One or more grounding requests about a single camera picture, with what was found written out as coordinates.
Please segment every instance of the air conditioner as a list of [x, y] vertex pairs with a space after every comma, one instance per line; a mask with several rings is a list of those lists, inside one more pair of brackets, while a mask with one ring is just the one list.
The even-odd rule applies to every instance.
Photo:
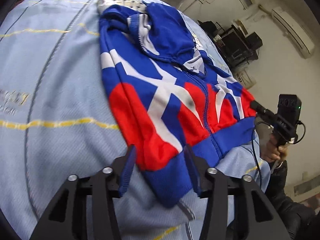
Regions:
[[315, 44], [300, 24], [281, 7], [272, 10], [272, 18], [292, 39], [304, 58], [309, 58], [315, 49]]

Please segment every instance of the white stripe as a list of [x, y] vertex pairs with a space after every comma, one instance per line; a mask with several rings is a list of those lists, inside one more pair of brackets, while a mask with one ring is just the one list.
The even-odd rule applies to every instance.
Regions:
[[108, 67], [115, 67], [115, 64], [113, 63], [112, 57], [109, 53], [103, 52], [100, 55], [101, 59], [101, 69], [108, 68]]
[[115, 49], [110, 50], [110, 53], [103, 52], [100, 55], [101, 58], [101, 69], [108, 67], [115, 67], [120, 61], [119, 55]]
[[233, 77], [223, 78], [223, 77], [217, 75], [217, 81], [218, 81], [218, 84], [216, 84], [215, 87], [217, 89], [219, 89], [219, 91], [216, 95], [216, 111], [217, 111], [218, 122], [220, 120], [222, 103], [223, 103], [223, 100], [224, 100], [227, 93], [229, 93], [233, 97], [233, 99], [235, 100], [240, 119], [244, 119], [244, 112], [243, 112], [243, 108], [242, 108], [241, 98], [236, 97], [233, 94], [233, 91], [227, 87], [227, 81], [229, 83], [235, 83], [236, 80]]
[[165, 123], [161, 118], [169, 103], [170, 96], [171, 94], [173, 94], [197, 117], [200, 124], [202, 125], [199, 114], [196, 111], [195, 103], [192, 97], [190, 96], [189, 92], [185, 88], [175, 85], [177, 78], [175, 78], [174, 76], [172, 76], [171, 74], [169, 74], [168, 72], [160, 68], [158, 64], [152, 59], [150, 60], [155, 66], [156, 70], [162, 76], [162, 79], [155, 79], [155, 78], [143, 76], [142, 74], [137, 72], [130, 65], [129, 62], [121, 58], [121, 56], [120, 56], [120, 59], [127, 75], [136, 77], [140, 80], [148, 82], [157, 87], [157, 90], [151, 100], [151, 103], [148, 109], [148, 115], [152, 120], [159, 137], [163, 141], [170, 143], [173, 147], [177, 149], [178, 152], [181, 152], [182, 151], [181, 143], [169, 131], [169, 129], [167, 128], [167, 126], [165, 125]]
[[115, 49], [110, 50], [110, 55], [114, 65], [117, 65], [119, 62], [121, 62], [118, 52]]
[[176, 69], [178, 69], [179, 71], [182, 71], [181, 68], [179, 68], [179, 67], [177, 67], [177, 66], [175, 66], [175, 65], [173, 65], [173, 67], [176, 68]]

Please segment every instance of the gray fabric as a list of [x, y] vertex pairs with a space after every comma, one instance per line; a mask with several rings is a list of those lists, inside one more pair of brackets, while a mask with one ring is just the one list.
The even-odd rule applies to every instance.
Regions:
[[[0, 27], [0, 208], [22, 240], [68, 175], [95, 174], [126, 151], [101, 82], [96, 2], [25, 0]], [[214, 63], [229, 72], [200, 27], [183, 17]], [[265, 189], [270, 170], [261, 164]], [[254, 174], [254, 167], [242, 147], [218, 165], [236, 177]], [[190, 191], [166, 209], [135, 168], [115, 208], [124, 240], [187, 240], [200, 236], [206, 200]]]

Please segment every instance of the black jacket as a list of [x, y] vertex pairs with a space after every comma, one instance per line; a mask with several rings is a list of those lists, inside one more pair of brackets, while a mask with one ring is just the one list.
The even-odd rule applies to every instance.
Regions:
[[[292, 239], [320, 239], [320, 216], [316, 217], [312, 208], [293, 202], [284, 193], [287, 170], [286, 161], [280, 168], [275, 169], [270, 177], [265, 194], [277, 210]], [[312, 230], [317, 231], [317, 237], [315, 237], [314, 233], [311, 233]]]

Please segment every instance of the black cable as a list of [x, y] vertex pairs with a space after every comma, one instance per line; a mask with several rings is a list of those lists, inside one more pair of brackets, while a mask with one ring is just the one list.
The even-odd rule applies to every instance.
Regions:
[[258, 159], [257, 159], [257, 156], [256, 156], [256, 152], [255, 152], [255, 150], [254, 150], [254, 145], [253, 145], [253, 141], [254, 141], [254, 131], [256, 130], [256, 127], [259, 125], [259, 124], [261, 124], [261, 123], [264, 123], [264, 124], [266, 124], [267, 126], [269, 126], [269, 124], [267, 124], [266, 122], [258, 122], [255, 126], [254, 126], [254, 128], [252, 129], [252, 134], [251, 134], [251, 146], [252, 146], [252, 151], [253, 151], [253, 158], [254, 158], [254, 161], [255, 161], [255, 163], [256, 163], [256, 165], [257, 165], [257, 171], [258, 171], [258, 173], [259, 173], [259, 180], [260, 180], [260, 188], [261, 188], [261, 186], [262, 186], [262, 174], [261, 174], [261, 169], [260, 169], [260, 166], [259, 166], [259, 163], [258, 163]]
[[302, 139], [304, 138], [305, 134], [306, 134], [306, 126], [305, 126], [305, 124], [303, 122], [301, 122], [301, 121], [298, 121], [298, 125], [301, 125], [301, 124], [303, 125], [303, 128], [304, 128], [303, 135], [298, 141], [294, 142], [293, 144], [297, 144], [297, 143], [301, 142]]

